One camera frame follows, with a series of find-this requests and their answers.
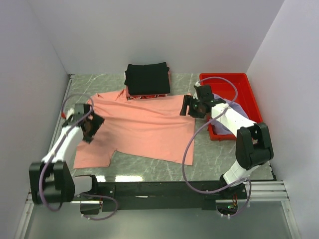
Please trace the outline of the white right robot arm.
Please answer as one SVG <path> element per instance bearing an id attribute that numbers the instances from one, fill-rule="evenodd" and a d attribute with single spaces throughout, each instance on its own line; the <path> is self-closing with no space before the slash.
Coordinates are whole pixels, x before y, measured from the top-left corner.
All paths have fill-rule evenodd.
<path id="1" fill-rule="evenodd" d="M 196 93 L 184 95 L 181 116 L 189 115 L 203 119 L 207 114 L 211 119 L 207 124 L 219 122 L 236 137 L 236 161 L 220 177 L 221 188 L 202 191 L 202 194 L 215 194 L 246 181 L 251 173 L 274 157 L 269 128 L 264 122 L 254 122 L 235 111 L 232 102 L 215 98 L 209 85 L 196 84 Z"/>

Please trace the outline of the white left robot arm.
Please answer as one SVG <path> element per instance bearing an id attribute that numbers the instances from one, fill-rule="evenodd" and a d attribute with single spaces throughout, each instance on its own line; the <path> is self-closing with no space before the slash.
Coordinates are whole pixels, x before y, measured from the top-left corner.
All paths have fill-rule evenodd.
<path id="1" fill-rule="evenodd" d="M 93 175 L 72 177 L 67 162 L 80 143 L 89 145 L 104 119 L 89 104 L 76 104 L 74 112 L 62 125 L 61 134 L 40 162 L 29 167 L 32 200 L 35 204 L 71 202 L 76 195 L 95 193 L 97 179 Z"/>

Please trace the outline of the salmon pink t shirt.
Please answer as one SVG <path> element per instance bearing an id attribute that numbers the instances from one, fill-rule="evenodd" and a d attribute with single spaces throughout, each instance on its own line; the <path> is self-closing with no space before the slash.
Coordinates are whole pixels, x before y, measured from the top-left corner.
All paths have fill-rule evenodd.
<path id="1" fill-rule="evenodd" d="M 180 116 L 183 96 L 127 100 L 125 90 L 92 96 L 104 119 L 89 145 L 77 146 L 73 167 L 108 167 L 115 151 L 186 165 L 193 164 L 195 119 Z"/>

